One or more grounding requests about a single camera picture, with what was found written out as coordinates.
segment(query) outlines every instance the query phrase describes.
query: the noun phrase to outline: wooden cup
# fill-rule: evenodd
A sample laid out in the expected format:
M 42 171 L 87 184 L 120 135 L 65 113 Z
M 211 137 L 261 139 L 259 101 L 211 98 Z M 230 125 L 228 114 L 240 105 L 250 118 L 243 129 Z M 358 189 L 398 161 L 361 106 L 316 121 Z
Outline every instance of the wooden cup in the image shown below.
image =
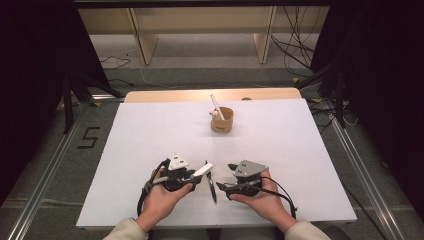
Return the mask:
M 234 112 L 231 108 L 220 107 L 219 108 L 224 115 L 224 120 L 220 118 L 212 118 L 211 128 L 214 132 L 229 133 L 233 127 Z

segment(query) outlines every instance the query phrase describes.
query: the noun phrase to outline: hand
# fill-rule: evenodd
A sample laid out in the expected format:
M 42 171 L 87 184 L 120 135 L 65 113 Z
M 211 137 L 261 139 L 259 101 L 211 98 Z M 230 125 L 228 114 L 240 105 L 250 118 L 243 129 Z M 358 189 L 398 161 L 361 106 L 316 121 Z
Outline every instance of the hand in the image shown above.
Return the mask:
M 163 170 L 159 170 L 155 179 L 160 177 Z M 143 211 L 136 220 L 137 224 L 144 232 L 150 231 L 160 220 L 171 214 L 175 205 L 190 192 L 192 186 L 193 184 L 189 183 L 177 191 L 169 192 L 162 184 L 155 185 L 144 200 Z
M 277 185 L 270 179 L 269 171 L 261 173 L 262 188 L 278 192 Z M 251 207 L 262 218 L 275 224 L 284 233 L 289 230 L 297 221 L 285 209 L 281 203 L 281 198 L 269 193 L 259 192 L 253 197 L 242 194 L 232 194 L 230 198 L 234 201 L 244 203 Z

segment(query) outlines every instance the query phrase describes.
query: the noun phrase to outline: metal rail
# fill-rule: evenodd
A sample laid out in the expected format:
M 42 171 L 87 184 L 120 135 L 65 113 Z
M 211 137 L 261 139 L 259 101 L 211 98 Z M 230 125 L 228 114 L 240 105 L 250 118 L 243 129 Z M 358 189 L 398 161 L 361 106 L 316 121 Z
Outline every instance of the metal rail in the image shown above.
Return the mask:
M 80 119 L 87 110 L 88 105 L 89 103 L 82 103 L 78 107 L 76 112 L 76 121 L 68 133 L 63 135 L 62 140 L 56 148 L 55 153 L 53 154 L 46 170 L 44 171 L 43 176 L 41 177 L 41 180 L 39 181 L 37 187 L 29 198 L 18 219 L 14 223 L 12 230 L 7 238 L 8 240 L 21 240 L 25 237 L 25 234 L 27 233 L 32 220 L 34 219 L 35 214 L 37 213 L 37 210 L 47 190 L 49 189 L 50 183 L 52 182 L 57 169 L 59 168 L 60 163 L 62 162 L 66 151 L 68 150 L 70 142 L 72 141 L 76 129 L 80 123 Z
M 334 130 L 337 133 L 337 136 L 340 142 L 345 149 L 349 160 L 355 169 L 358 178 L 364 187 L 364 190 L 371 201 L 371 204 L 374 207 L 374 210 L 380 219 L 380 222 L 387 234 L 388 239 L 398 240 L 398 239 L 406 239 L 403 232 L 401 231 L 392 211 L 390 210 L 388 204 L 384 200 L 380 191 L 378 190 L 377 185 L 375 184 L 371 174 L 367 170 L 364 162 L 362 161 L 361 156 L 355 148 L 352 140 L 350 139 L 346 129 L 342 129 L 337 120 L 330 116 L 332 119 L 332 125 Z

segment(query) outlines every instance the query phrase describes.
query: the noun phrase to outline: pen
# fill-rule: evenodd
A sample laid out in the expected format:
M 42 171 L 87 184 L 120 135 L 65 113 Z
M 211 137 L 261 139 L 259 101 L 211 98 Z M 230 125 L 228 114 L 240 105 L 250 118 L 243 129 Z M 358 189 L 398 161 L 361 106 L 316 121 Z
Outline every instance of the pen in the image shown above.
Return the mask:
M 209 186 L 210 186 L 210 188 L 211 188 L 211 193 L 212 193 L 213 201 L 214 201 L 215 203 L 217 203 L 217 202 L 216 202 L 216 192 L 215 192 L 215 187 L 214 187 L 214 185 L 213 185 L 213 181 L 212 181 L 212 174 L 211 174 L 211 172 L 208 172 L 208 173 L 206 174 L 206 176 L 207 176 L 207 177 L 208 177 L 208 179 L 209 179 Z

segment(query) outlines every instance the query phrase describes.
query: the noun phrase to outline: white stick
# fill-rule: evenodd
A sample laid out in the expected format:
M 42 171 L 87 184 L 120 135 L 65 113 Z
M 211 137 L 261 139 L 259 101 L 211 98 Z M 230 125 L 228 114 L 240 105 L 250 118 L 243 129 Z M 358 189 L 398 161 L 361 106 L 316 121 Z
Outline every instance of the white stick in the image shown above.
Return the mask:
M 225 120 L 224 115 L 222 115 L 221 109 L 219 108 L 218 102 L 216 101 L 215 96 L 213 94 L 211 94 L 211 99 L 212 99 L 213 105 L 215 105 L 215 109 L 218 111 L 221 119 Z
M 200 176 L 200 175 L 205 175 L 206 173 L 208 173 L 212 170 L 212 167 L 213 167 L 212 163 L 207 163 L 206 165 L 203 165 L 203 167 L 201 167 L 195 173 L 193 173 L 193 175 L 191 175 L 191 176 L 197 177 L 197 176 Z

